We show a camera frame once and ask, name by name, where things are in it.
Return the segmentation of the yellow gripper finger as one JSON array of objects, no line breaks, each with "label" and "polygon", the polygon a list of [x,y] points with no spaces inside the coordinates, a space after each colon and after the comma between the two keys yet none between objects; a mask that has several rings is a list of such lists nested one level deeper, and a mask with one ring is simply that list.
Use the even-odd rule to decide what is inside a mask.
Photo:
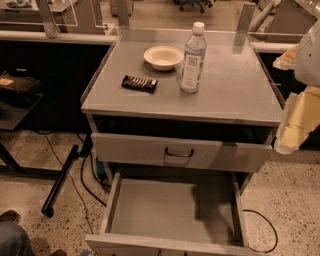
[{"label": "yellow gripper finger", "polygon": [[320,88],[307,87],[299,94],[291,93],[276,133],[275,151],[280,154],[293,153],[319,125]]},{"label": "yellow gripper finger", "polygon": [[293,70],[296,66],[296,53],[298,46],[295,45],[287,50],[273,62],[273,67],[280,70]]}]

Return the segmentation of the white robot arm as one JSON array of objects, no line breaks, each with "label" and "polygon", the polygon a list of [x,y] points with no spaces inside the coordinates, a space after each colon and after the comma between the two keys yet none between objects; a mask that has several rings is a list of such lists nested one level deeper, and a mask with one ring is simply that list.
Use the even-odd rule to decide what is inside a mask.
[{"label": "white robot arm", "polygon": [[306,85],[301,93],[291,93],[286,100],[274,142],[278,153],[291,154],[320,125],[320,20],[273,66],[293,70],[295,79]]}]

